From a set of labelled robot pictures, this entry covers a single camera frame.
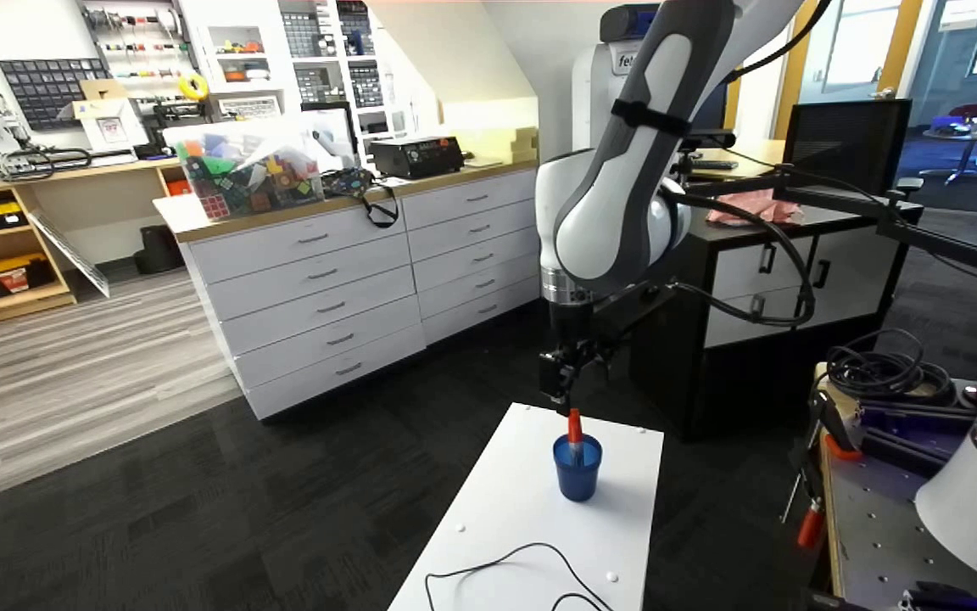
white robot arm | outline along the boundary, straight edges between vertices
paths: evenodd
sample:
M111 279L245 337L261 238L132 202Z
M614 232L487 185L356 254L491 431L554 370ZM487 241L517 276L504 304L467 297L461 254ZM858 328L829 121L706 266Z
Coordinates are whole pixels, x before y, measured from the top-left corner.
M799 0L667 0L594 148L538 167L536 228L543 295L582 304L641 279L683 238L676 208L657 202L689 120L755 48L776 38Z

white cabinet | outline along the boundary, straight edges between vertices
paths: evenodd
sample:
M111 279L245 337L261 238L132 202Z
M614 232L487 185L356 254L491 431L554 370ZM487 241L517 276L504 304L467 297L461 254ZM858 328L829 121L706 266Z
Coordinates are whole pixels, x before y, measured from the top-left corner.
M218 98L277 95L297 110L277 0L181 0L201 74Z
M401 194L393 228L374 228L348 202L181 238L254 416L534 302L538 241L529 194L534 172L511 168Z

workbench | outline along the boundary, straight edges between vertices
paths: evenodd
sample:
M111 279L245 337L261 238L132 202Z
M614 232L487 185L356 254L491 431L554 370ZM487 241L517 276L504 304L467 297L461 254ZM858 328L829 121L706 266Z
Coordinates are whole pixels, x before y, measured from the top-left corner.
M858 401L824 384L842 422L855 422ZM977 575L946 552L920 521L911 495L926 481L879 458L837 460L816 444L829 577L831 595L858 606L900 606L915 580L950 584L977 595Z
M107 292L97 266L132 258L139 228L164 224L151 199L183 180L175 160L105 160L53 176L0 180L0 202L21 202L25 220L0 228L0 258L43 258L53 281L0 297L0 319L70 304L64 279L82 270Z

monitor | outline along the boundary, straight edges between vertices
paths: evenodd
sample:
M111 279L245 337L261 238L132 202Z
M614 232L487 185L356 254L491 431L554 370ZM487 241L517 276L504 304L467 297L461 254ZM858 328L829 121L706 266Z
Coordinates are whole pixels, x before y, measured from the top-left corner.
M793 105L784 163L791 183L858 185L889 194L906 139L909 103L824 103Z

cup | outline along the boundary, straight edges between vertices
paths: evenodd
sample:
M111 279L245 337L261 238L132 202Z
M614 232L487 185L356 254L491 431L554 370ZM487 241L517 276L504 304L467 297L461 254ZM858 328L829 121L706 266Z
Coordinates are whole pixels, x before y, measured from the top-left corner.
M586 502L598 491L600 444L582 434L579 451L571 449L568 434L554 441L559 491L573 502Z

